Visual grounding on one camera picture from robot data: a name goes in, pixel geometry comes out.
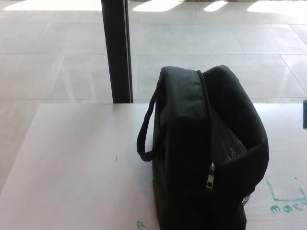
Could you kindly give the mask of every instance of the zipper pull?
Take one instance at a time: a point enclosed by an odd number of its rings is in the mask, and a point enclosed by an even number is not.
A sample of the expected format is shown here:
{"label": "zipper pull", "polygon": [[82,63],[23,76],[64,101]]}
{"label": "zipper pull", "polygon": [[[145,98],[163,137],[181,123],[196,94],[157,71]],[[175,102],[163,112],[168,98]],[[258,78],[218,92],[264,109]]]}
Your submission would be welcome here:
{"label": "zipper pull", "polygon": [[207,180],[207,188],[213,189],[213,180],[214,180],[214,172],[215,172],[215,165],[212,163],[209,166],[209,174]]}

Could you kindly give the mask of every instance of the zipper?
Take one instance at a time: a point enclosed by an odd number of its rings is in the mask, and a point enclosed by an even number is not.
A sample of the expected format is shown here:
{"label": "zipper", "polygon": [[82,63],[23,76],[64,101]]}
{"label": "zipper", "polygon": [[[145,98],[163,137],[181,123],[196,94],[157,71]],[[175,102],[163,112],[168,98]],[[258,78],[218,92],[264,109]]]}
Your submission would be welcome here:
{"label": "zipper", "polygon": [[212,163],[209,166],[207,188],[213,189],[214,173],[215,173],[215,165],[214,165],[214,163]]}
{"label": "zipper", "polygon": [[[201,82],[201,88],[202,88],[202,92],[203,92],[203,97],[204,97],[204,101],[205,101],[205,107],[206,107],[206,112],[207,112],[207,116],[210,122],[210,133],[212,133],[212,115],[211,115],[211,110],[210,110],[210,102],[209,102],[209,98],[208,98],[208,94],[207,94],[207,90],[206,90],[206,84],[205,84],[205,79],[203,77],[203,74],[200,70],[197,71],[198,76],[200,78],[200,82]],[[208,154],[208,162],[211,162],[211,164],[209,165],[209,171],[208,171],[208,179],[207,179],[207,184],[206,187],[210,190],[213,189],[213,181],[214,181],[214,173],[215,173],[215,165],[214,162],[211,161],[211,145],[209,147],[209,154]]]}

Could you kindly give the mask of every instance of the zipper track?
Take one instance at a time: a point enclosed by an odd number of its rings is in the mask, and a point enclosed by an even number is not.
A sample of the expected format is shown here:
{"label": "zipper track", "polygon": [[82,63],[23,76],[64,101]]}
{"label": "zipper track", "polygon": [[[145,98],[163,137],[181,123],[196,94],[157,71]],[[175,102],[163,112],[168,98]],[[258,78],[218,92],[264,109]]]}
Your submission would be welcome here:
{"label": "zipper track", "polygon": [[201,82],[201,88],[202,88],[202,93],[203,93],[203,98],[204,98],[204,102],[205,102],[205,109],[206,109],[206,115],[209,119],[209,132],[210,132],[210,142],[209,142],[209,154],[208,154],[208,180],[207,180],[207,188],[213,189],[213,179],[214,179],[214,172],[215,172],[215,165],[212,161],[212,142],[211,142],[211,138],[212,138],[212,113],[211,113],[211,109],[210,109],[210,102],[209,102],[209,97],[207,94],[207,88],[206,88],[206,83],[205,83],[205,79],[203,77],[203,74],[200,70],[197,71],[197,74],[200,78],[200,82]]}

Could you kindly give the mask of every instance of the white table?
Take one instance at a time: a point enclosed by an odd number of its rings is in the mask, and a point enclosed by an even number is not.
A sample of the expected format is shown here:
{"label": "white table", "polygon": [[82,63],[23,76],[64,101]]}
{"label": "white table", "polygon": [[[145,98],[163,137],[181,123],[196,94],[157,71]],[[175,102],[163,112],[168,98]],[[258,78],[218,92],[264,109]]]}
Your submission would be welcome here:
{"label": "white table", "polygon": [[[246,205],[247,230],[306,230],[302,105],[256,108],[271,152],[266,179]],[[146,104],[40,105],[0,195],[0,230],[159,229],[151,164],[141,161],[135,143],[146,110]]]}

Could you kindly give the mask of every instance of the black pole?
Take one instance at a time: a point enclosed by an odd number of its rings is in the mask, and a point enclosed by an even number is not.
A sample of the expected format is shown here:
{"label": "black pole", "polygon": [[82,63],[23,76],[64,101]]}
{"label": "black pole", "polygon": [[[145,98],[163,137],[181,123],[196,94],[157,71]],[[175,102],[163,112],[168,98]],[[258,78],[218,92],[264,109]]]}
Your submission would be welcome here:
{"label": "black pole", "polygon": [[128,0],[101,0],[113,103],[133,103]]}

